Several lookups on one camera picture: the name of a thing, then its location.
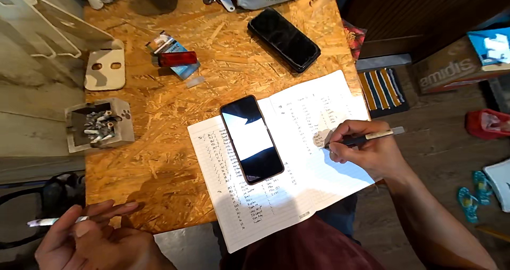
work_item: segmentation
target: phone screen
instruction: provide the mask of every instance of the phone screen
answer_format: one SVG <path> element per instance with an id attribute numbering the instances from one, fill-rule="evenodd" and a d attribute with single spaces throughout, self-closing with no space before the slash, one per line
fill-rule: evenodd
<path id="1" fill-rule="evenodd" d="M 226 104 L 220 112 L 248 183 L 283 172 L 283 163 L 254 96 Z"/>
<path id="2" fill-rule="evenodd" d="M 273 9 L 261 12 L 251 20 L 250 25 L 259 36 L 298 66 L 311 63 L 310 60 L 319 52 L 312 40 Z"/>

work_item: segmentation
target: wooden table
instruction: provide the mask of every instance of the wooden table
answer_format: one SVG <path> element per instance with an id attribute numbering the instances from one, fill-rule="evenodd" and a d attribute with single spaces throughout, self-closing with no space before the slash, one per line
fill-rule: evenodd
<path id="1" fill-rule="evenodd" d="M 335 0 L 293 0 L 275 7 L 319 45 L 322 55 L 301 76 L 292 76 L 246 25 L 260 11 L 228 13 L 217 3 L 179 0 L 177 9 L 157 15 L 148 0 L 117 0 L 96 11 L 91 24 L 125 44 L 125 87 L 87 92 L 88 102 L 118 97 L 130 103 L 136 141 L 86 156 L 87 203 L 138 201 L 144 208 L 122 224 L 160 233 L 215 221 L 187 126 L 219 114 L 218 108 L 253 94 L 268 97 L 295 84 L 341 69 L 351 92 L 362 95 Z M 194 88 L 150 63 L 145 43 L 166 30 L 201 63 Z"/>

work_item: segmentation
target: open notebook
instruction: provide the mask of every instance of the open notebook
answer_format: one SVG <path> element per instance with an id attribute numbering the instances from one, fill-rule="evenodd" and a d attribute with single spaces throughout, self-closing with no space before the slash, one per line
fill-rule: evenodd
<path id="1" fill-rule="evenodd" d="M 188 127 L 230 253 L 311 217 L 374 183 L 357 165 L 335 163 L 323 149 L 346 119 L 367 120 L 341 71 L 258 100 L 285 171 L 248 185 L 220 116 Z"/>

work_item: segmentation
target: red lighter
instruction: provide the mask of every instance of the red lighter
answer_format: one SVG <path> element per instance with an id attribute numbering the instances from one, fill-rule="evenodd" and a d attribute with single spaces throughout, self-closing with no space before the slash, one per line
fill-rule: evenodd
<path id="1" fill-rule="evenodd" d="M 197 62 L 196 53 L 173 52 L 159 53 L 152 57 L 152 64 L 157 67 L 177 67 L 195 64 Z"/>

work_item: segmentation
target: hand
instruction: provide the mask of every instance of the hand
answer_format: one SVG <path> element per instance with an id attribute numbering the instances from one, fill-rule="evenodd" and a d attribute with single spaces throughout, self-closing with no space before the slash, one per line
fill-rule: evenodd
<path id="1" fill-rule="evenodd" d="M 329 140 L 331 159 L 340 163 L 347 161 L 355 163 L 365 169 L 373 179 L 399 181 L 404 178 L 403 175 L 414 175 L 402 157 L 393 136 L 371 139 L 358 145 L 359 149 L 352 149 L 339 143 L 345 135 L 360 137 L 389 129 L 390 126 L 385 121 L 346 120 L 338 125 Z"/>
<path id="2" fill-rule="evenodd" d="M 131 202 L 113 206 L 113 200 L 91 204 L 84 209 L 74 205 L 66 211 L 62 217 L 53 224 L 41 245 L 35 252 L 35 259 L 41 270 L 78 269 L 86 259 L 77 254 L 74 247 L 74 239 L 71 236 L 72 227 L 80 216 L 89 216 L 98 223 L 98 227 L 105 237 L 113 232 L 113 227 L 108 222 L 113 216 L 123 215 L 134 211 L 138 203 Z"/>
<path id="3" fill-rule="evenodd" d="M 83 270 L 171 270 L 173 264 L 161 253 L 154 236 L 121 227 L 106 237 L 94 221 L 82 221 L 73 231 L 76 253 L 85 258 Z"/>

